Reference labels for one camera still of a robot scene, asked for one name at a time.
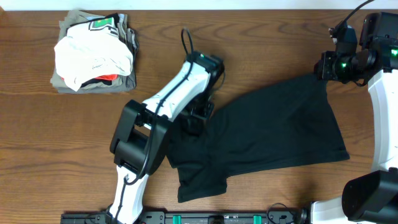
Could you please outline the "black t-shirt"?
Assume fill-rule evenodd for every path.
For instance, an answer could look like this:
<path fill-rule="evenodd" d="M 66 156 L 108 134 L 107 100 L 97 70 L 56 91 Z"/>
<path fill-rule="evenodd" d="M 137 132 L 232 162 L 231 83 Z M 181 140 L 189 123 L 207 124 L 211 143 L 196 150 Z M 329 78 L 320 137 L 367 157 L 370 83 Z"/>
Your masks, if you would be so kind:
<path fill-rule="evenodd" d="M 208 121 L 178 116 L 167 159 L 177 169 L 177 199 L 226 192 L 234 175 L 349 159 L 327 99 L 326 82 L 308 74 L 235 99 Z"/>

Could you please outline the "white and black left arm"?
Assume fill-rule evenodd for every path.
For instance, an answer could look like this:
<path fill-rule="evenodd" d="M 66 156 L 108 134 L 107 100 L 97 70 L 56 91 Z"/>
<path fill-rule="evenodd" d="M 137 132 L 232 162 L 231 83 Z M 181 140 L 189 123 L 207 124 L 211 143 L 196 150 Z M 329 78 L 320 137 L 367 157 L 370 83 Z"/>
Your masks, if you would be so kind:
<path fill-rule="evenodd" d="M 106 223 L 134 223 L 142 209 L 146 183 L 166 155 L 171 126 L 182 115 L 188 127 L 213 112 L 214 85 L 224 73 L 223 60 L 199 51 L 187 54 L 181 70 L 157 94 L 123 108 L 109 150 L 114 154 L 118 182 Z"/>

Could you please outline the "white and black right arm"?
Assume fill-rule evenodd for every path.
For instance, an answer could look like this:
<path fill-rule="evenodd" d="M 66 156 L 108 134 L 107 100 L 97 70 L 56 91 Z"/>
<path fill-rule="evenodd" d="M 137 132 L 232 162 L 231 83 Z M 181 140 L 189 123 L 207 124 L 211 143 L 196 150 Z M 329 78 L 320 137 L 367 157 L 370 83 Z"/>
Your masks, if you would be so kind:
<path fill-rule="evenodd" d="M 349 181 L 340 197 L 313 202 L 302 223 L 397 223 L 397 14 L 376 12 L 357 37 L 347 21 L 329 30 L 336 49 L 322 53 L 321 80 L 366 86 L 374 113 L 369 174 Z"/>

